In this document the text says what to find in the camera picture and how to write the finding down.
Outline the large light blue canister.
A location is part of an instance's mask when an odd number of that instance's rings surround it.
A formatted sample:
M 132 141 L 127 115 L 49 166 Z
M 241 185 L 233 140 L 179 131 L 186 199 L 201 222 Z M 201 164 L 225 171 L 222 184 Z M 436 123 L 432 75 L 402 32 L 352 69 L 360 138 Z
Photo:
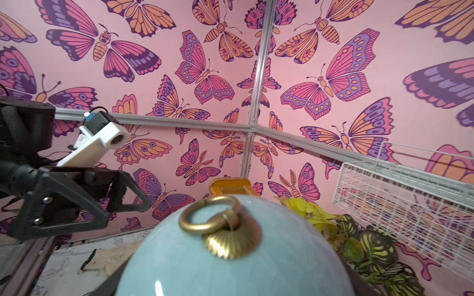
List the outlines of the large light blue canister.
M 326 239 L 255 196 L 205 199 L 159 223 L 130 258 L 119 296 L 352 296 Z

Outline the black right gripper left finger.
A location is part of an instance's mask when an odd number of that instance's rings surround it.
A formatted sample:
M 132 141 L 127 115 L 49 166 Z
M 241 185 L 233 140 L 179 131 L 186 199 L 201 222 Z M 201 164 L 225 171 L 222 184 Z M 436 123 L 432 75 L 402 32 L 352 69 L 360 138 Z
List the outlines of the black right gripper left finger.
M 124 270 L 126 269 L 128 259 L 125 263 L 118 267 L 118 269 L 105 280 L 97 289 L 95 289 L 90 296 L 114 296 L 117 292 L 117 288 L 122 277 Z

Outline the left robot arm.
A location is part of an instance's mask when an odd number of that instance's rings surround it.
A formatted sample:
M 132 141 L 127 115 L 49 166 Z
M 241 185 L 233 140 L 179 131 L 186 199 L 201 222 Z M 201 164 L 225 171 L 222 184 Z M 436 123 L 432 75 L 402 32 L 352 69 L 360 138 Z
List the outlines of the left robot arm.
M 73 151 L 60 160 L 52 146 L 56 109 L 48 103 L 1 98 L 1 197 L 22 206 L 7 234 L 19 241 L 104 229 L 117 212 L 144 212 L 150 199 L 130 174 L 98 168 L 130 133 L 111 114 L 90 112 Z

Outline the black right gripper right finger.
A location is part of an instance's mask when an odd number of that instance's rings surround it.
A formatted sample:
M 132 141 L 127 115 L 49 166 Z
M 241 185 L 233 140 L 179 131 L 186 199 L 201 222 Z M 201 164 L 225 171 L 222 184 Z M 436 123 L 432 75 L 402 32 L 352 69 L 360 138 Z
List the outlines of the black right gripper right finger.
M 378 296 L 378 293 L 372 288 L 357 272 L 355 272 L 348 264 L 344 263 L 351 284 L 356 296 Z

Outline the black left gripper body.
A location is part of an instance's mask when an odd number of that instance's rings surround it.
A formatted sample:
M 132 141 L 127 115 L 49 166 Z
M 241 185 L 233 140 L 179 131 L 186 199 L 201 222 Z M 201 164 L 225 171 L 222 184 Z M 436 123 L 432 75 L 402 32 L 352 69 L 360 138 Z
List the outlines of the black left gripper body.
M 120 172 L 103 168 L 21 165 L 7 174 L 7 195 L 22 201 L 7 229 L 19 241 L 104 229 L 111 212 L 101 204 Z

